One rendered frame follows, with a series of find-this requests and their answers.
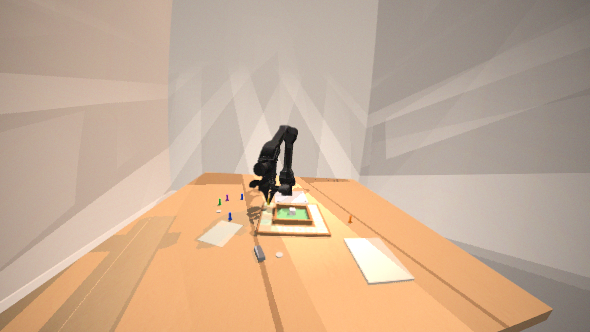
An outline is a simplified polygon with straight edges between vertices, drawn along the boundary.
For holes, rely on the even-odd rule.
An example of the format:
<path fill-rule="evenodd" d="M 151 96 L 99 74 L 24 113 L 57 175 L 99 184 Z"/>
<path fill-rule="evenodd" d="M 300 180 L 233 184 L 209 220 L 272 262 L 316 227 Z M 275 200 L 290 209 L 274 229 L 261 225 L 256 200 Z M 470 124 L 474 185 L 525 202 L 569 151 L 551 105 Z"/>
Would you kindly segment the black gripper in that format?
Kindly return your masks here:
<path fill-rule="evenodd" d="M 268 174 L 266 174 L 264 176 L 267 179 L 269 179 L 269 177 L 272 177 L 273 178 L 273 182 L 276 184 L 276 176 L 277 176 L 277 173 L 268 173 Z M 256 179 L 252 180 L 250 182 L 250 184 L 249 184 L 249 187 L 254 189 L 257 186 L 257 184 L 259 183 L 259 181 L 260 180 L 256 180 Z M 262 193 L 263 193 L 263 196 L 264 196 L 264 199 L 265 199 L 266 204 L 267 204 L 267 199 L 268 199 L 268 196 L 269 196 L 269 204 L 270 204 L 271 201 L 272 201 L 272 199 L 273 199 L 273 197 L 274 197 L 274 195 L 277 192 L 279 192 L 281 194 L 287 194 L 289 191 L 290 191 L 290 186 L 289 185 L 281 184 L 280 186 L 275 185 L 274 189 L 271 190 L 268 193 L 265 193 L 265 192 L 262 192 Z"/>

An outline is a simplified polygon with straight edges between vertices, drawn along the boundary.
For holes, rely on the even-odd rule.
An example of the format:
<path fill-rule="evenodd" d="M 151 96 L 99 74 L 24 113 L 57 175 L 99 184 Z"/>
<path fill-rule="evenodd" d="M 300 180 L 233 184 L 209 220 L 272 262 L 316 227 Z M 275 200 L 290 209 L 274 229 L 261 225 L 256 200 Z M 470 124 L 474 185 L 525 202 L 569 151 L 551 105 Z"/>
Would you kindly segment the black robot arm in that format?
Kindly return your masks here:
<path fill-rule="evenodd" d="M 264 175 L 268 173 L 276 173 L 278 156 L 281 151 L 280 145 L 284 140 L 284 165 L 283 169 L 280 171 L 279 183 L 290 186 L 290 191 L 287 194 L 281 194 L 281 196 L 292 196 L 292 186 L 295 186 L 296 183 L 294 172 L 292 170 L 292 155 L 293 143 L 297 139 L 297 135 L 298 130 L 296 127 L 280 125 L 274 137 L 263 145 L 257 163 L 253 166 L 254 174 L 258 177 L 262 176 L 257 184 L 259 192 L 268 193 L 269 190 L 273 190 L 275 187 L 273 178 L 269 177 L 269 179 L 267 179 Z"/>

